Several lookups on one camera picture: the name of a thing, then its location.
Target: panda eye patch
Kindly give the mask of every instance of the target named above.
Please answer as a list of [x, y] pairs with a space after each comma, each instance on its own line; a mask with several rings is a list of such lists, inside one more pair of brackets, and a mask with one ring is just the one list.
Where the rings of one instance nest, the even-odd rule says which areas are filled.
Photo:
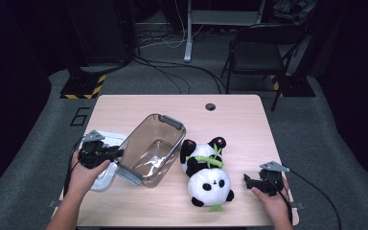
[[223, 186], [225, 186], [225, 181], [224, 180], [220, 180], [219, 181], [219, 186], [222, 188]]
[[202, 189], [204, 189], [205, 191], [210, 191], [212, 187], [210, 184], [205, 183], [202, 185]]

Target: finger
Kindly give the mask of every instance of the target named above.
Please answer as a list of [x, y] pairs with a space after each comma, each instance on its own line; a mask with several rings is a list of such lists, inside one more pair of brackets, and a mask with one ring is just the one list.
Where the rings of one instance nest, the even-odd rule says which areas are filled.
[[106, 168], [108, 168], [110, 164], [109, 160], [105, 160], [102, 162], [101, 165], [97, 166], [96, 168], [92, 169], [93, 171], [95, 171], [96, 174], [100, 174], [102, 173], [104, 170], [106, 170]]
[[286, 191], [288, 191], [288, 189], [289, 189], [289, 185], [288, 185], [288, 181], [286, 180], [286, 178], [285, 178], [285, 177], [283, 177], [283, 184], [284, 184], [284, 186], [285, 186], [285, 188], [286, 188]]
[[267, 199], [267, 195], [260, 191], [258, 188], [253, 187], [252, 193], [261, 201], [265, 201]]

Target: black chair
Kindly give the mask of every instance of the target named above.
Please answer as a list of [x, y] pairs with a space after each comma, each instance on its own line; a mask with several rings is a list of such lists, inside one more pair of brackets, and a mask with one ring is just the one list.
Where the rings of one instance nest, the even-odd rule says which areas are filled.
[[[220, 77], [227, 70], [226, 94], [232, 74], [275, 76], [277, 81], [284, 79], [292, 54], [305, 39], [303, 28], [293, 24], [262, 23], [239, 30], [230, 43], [229, 55]], [[280, 45], [287, 45], [287, 52], [281, 55]], [[276, 97], [271, 111], [282, 94], [280, 83], [274, 85]]]

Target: chair leg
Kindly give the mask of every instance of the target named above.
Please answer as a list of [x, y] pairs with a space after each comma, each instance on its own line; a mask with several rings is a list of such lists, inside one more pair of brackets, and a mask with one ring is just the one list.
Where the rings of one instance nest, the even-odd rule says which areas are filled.
[[226, 79], [226, 91], [225, 91], [226, 94], [229, 94], [229, 84], [230, 84], [230, 82], [231, 82], [231, 70], [228, 69], [228, 77]]
[[274, 98], [274, 102], [273, 102], [273, 105], [271, 106], [271, 111], [273, 112], [274, 109], [276, 108], [276, 103], [277, 103], [277, 100], [279, 100], [279, 97], [280, 97], [281, 93], [280, 93], [280, 89], [277, 89], [276, 90], [276, 97]]
[[220, 73], [220, 78], [223, 78], [223, 74], [225, 73], [226, 67], [228, 67], [229, 57], [226, 59], [225, 65], [223, 66], [222, 72]]

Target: human hand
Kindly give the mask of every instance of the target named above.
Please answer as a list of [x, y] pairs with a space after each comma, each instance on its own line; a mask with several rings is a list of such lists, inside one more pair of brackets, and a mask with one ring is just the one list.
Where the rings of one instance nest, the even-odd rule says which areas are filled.
[[[289, 186], [284, 177], [283, 183], [284, 188], [281, 193], [284, 197], [288, 197]], [[264, 209], [270, 216], [275, 229], [292, 229], [291, 223], [288, 220], [288, 207], [279, 194], [268, 196], [256, 187], [253, 187], [251, 190], [253, 194], [264, 204]]]
[[73, 169], [73, 167], [74, 169], [71, 172], [71, 180], [67, 194], [84, 197], [91, 189], [95, 180], [98, 178], [98, 175], [100, 175], [109, 166], [110, 161], [106, 160], [94, 169], [87, 169], [79, 162], [78, 156], [79, 151], [76, 150], [73, 153], [73, 159], [71, 162], [71, 169]]

